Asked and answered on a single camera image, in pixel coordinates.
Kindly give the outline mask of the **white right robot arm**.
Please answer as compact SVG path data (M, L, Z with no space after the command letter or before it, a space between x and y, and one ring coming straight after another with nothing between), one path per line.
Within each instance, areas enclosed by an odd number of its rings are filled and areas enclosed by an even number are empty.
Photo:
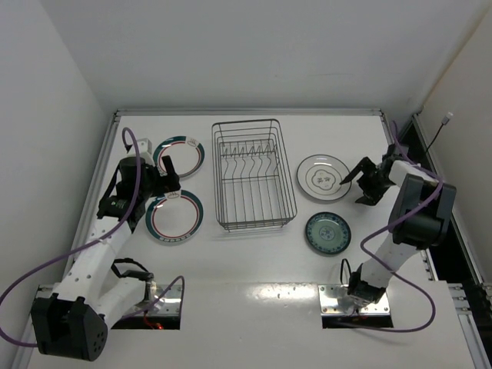
M387 237L351 273L347 298L357 308L379 302L401 266L420 251L441 244L450 225L456 187L409 162L406 155L407 147L390 145L380 164L364 157L341 181L344 185L355 179L363 193L356 202L369 206L375 206L390 187L399 188L388 225L376 232Z

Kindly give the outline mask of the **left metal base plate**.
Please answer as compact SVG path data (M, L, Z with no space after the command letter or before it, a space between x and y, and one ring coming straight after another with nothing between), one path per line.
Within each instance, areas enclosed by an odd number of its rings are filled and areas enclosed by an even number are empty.
M155 301L155 303L147 309L148 315L151 317L177 317L181 313L181 298L183 293L182 283L169 287L164 284L157 284L151 288L148 301L143 301L131 307L128 313L139 311L138 316L143 315L144 308Z

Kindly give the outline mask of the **metal base plate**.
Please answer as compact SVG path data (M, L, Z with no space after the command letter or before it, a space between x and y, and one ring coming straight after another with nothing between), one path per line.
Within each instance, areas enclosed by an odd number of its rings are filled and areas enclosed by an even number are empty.
M377 303L358 307L347 296L346 285L320 284L318 285L318 297L322 317L386 317L391 315L386 294Z
M139 311L138 316L143 315L144 308L155 301L155 303L147 309L148 315L151 317L177 317L181 313L181 298L183 293L182 283L169 287L164 284L157 284L151 288L148 301L143 301L131 307L128 313Z

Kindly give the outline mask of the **aluminium table frame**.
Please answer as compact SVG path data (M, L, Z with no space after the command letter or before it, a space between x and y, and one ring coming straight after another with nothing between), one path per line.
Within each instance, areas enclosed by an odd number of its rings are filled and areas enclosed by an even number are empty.
M391 139L385 117L368 109L122 110L110 120L91 180L74 243L91 229L98 199L123 155L121 130L159 143L190 135L212 150L216 122L275 118L281 124L291 169L308 155L332 154L347 165L381 157ZM226 232L214 209L214 160L183 181L204 205L199 232L174 247L162 246L140 225L124 254L156 274L162 284L185 279L181 327L177 331L117 330L93 368L488 368L490 362L470 314L461 314L447 283L431 269L429 254L412 257L393 280L389 305L396 331L325 329L318 288L338 280L339 257L313 252L304 225L314 213L342 215L352 230L344 252L352 266L366 258L359 242L387 223L397 196L392 188L376 207L355 203L352 188L325 204L288 182L297 215L282 228Z

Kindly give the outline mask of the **small blue floral plate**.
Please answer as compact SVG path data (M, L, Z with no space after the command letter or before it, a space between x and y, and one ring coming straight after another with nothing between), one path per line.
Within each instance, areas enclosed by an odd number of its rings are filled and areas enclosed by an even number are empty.
M318 253L336 255L351 243L351 228L338 214L318 212L312 215L304 228L307 243Z

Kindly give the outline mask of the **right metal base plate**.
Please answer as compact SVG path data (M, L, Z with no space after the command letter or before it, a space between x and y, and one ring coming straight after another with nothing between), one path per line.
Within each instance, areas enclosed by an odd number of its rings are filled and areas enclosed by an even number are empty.
M358 307L347 296L346 285L320 284L318 285L318 297L322 317L386 317L391 315L386 294L377 303Z

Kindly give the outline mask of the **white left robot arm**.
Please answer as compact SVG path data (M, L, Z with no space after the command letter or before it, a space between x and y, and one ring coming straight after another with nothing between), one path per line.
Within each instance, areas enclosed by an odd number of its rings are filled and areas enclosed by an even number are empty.
M79 251L49 297L33 302L32 324L41 354L95 361L115 323L132 306L148 301L151 272L126 272L108 292L101 289L145 214L148 199L181 188L171 157L160 162L164 174L150 158L132 155L119 161L99 201L89 247Z

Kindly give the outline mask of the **green red rimmed plate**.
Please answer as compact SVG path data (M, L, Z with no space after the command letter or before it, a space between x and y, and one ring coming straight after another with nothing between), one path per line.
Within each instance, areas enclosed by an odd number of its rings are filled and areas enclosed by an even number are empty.
M160 143L153 153L153 160L162 175L167 174L163 157L169 156L180 178L192 176L202 166L205 151L202 143L190 136L174 136Z
M164 244L177 244L194 236L204 219L200 199L190 191L171 192L151 201L145 215L148 233Z

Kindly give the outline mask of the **white plate with blue rim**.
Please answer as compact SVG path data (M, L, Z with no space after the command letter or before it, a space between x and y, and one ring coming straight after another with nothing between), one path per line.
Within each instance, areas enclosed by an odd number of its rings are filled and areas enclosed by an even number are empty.
M341 182L349 169L340 159L331 155L311 155L297 168L296 178L301 190L319 201L338 201L351 189L351 183Z

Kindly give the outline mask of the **near green red rimmed plate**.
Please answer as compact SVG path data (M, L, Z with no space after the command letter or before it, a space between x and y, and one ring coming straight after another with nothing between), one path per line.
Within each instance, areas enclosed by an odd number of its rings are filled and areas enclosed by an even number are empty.
M164 244L177 244L194 236L204 219L200 199L190 191L171 192L151 201L145 215L148 233Z

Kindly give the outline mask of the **far green red rimmed plate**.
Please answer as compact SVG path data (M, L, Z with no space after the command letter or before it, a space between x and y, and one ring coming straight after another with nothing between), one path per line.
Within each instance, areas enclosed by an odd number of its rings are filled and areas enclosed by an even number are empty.
M205 151L202 143L190 136L174 136L160 143L153 153L153 160L162 175L167 174L163 157L169 156L180 178L192 176L202 166Z

